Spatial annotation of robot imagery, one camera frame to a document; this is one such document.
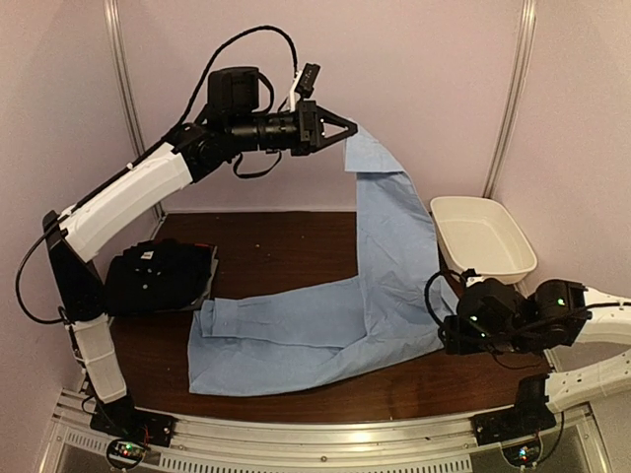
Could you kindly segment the light blue long sleeve shirt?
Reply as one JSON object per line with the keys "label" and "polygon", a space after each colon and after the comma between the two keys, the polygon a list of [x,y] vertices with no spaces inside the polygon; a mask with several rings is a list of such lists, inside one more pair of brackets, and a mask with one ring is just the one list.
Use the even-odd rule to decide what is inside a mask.
{"label": "light blue long sleeve shirt", "polygon": [[435,226],[412,179],[368,131],[345,144],[356,176],[356,276],[275,295],[206,302],[192,319],[189,389],[300,391],[439,350],[456,297],[438,283]]}

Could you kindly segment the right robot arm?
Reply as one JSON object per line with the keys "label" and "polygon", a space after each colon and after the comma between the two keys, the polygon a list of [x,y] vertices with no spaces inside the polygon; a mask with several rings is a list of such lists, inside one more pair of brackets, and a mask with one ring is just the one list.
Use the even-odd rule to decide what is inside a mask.
{"label": "right robot arm", "polygon": [[[545,281],[525,296],[497,279],[475,278],[455,314],[438,325],[451,355],[537,354],[595,344],[629,348],[630,300],[561,279]],[[630,353],[624,351],[571,371],[526,377],[514,404],[490,417],[522,436],[554,426],[568,408],[629,387]]]}

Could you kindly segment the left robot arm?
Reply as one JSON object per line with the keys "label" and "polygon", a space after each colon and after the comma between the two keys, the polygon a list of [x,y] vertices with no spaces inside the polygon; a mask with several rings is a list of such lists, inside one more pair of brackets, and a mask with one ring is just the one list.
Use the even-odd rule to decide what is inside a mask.
{"label": "left robot arm", "polygon": [[103,282],[92,263],[102,247],[163,199],[201,181],[224,163],[248,152],[304,157],[350,138],[353,121],[313,100],[319,67],[294,71],[287,106],[259,106],[259,88],[269,84],[258,68],[205,70],[205,105],[193,121],[178,122],[143,155],[62,213],[42,221],[44,244],[64,308],[60,322],[77,345],[79,364],[99,402],[105,423],[122,438],[142,427],[119,367],[108,327]]}

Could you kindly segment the white plastic tub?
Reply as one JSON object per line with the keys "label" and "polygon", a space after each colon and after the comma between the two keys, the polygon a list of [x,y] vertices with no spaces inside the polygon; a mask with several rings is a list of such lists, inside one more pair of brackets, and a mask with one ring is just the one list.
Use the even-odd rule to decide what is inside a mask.
{"label": "white plastic tub", "polygon": [[439,248],[449,268],[515,285],[537,267],[522,229],[500,203],[470,196],[430,202]]}

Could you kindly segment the right circuit board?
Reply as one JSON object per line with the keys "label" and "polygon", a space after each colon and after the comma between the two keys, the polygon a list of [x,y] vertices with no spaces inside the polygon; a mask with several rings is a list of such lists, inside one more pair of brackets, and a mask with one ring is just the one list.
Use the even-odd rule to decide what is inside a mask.
{"label": "right circuit board", "polygon": [[503,445],[503,458],[512,467],[525,469],[539,461],[542,444],[539,440],[529,440]]}

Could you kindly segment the circuit board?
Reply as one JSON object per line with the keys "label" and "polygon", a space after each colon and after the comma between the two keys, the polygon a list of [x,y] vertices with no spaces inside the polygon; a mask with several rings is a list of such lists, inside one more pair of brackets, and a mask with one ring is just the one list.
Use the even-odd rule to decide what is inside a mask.
{"label": "circuit board", "polygon": [[503,445],[503,458],[512,467],[525,469],[539,461],[542,444],[539,440],[529,440]]}
{"label": "circuit board", "polygon": [[105,457],[115,468],[133,468],[139,465],[148,452],[146,445],[126,439],[114,439],[106,447]]}

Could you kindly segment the grey folded shirt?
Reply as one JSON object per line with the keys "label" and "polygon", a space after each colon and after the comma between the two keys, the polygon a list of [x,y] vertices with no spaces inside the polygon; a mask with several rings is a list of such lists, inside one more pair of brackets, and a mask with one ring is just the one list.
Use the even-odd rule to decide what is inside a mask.
{"label": "grey folded shirt", "polygon": [[212,255],[212,259],[211,259],[211,264],[210,264],[210,275],[206,282],[206,286],[204,287],[204,290],[201,293],[201,295],[197,299],[195,299],[190,305],[186,307],[187,310],[198,310],[202,307],[203,303],[206,300],[209,300],[211,298],[212,285],[213,285],[215,276],[217,274],[217,268],[219,264],[216,246],[211,247],[211,255]]}

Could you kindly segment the red black plaid shirt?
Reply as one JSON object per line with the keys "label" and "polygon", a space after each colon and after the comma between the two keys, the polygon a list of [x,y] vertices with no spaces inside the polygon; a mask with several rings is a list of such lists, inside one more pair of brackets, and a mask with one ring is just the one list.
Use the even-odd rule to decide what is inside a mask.
{"label": "red black plaid shirt", "polygon": [[196,247],[209,248],[210,250],[216,249],[216,245],[207,242],[195,242],[193,245]]}

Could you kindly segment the left circuit board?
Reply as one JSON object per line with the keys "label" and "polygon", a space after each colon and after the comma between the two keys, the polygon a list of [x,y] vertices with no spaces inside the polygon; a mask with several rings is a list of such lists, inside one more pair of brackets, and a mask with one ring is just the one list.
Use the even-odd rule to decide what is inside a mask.
{"label": "left circuit board", "polygon": [[139,465],[148,452],[146,445],[126,439],[114,439],[106,447],[105,457],[115,468],[133,468]]}

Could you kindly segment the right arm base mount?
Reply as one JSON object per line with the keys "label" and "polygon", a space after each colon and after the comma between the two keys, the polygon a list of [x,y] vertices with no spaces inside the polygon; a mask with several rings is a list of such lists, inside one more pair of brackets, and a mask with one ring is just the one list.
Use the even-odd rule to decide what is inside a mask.
{"label": "right arm base mount", "polygon": [[512,407],[478,414],[471,419],[478,445],[534,436],[556,426],[543,399],[519,400]]}

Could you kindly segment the front aluminium frame rail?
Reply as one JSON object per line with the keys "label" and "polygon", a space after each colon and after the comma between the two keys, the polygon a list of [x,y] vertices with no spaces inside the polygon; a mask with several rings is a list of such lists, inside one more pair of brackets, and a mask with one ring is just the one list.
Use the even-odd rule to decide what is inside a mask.
{"label": "front aluminium frame rail", "polygon": [[[90,429],[84,393],[62,390],[35,472],[116,472],[112,439]],[[566,411],[560,442],[521,471],[500,443],[480,445],[472,418],[489,410],[407,421],[270,424],[176,415],[170,446],[152,446],[129,472],[613,472],[589,405]]]}

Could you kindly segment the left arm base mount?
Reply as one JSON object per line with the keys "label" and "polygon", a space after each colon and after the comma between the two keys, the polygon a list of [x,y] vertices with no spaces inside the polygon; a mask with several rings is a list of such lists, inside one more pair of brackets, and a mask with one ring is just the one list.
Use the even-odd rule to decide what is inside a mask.
{"label": "left arm base mount", "polygon": [[138,409],[131,396],[126,395],[110,403],[97,399],[90,427],[112,437],[169,447],[175,417]]}

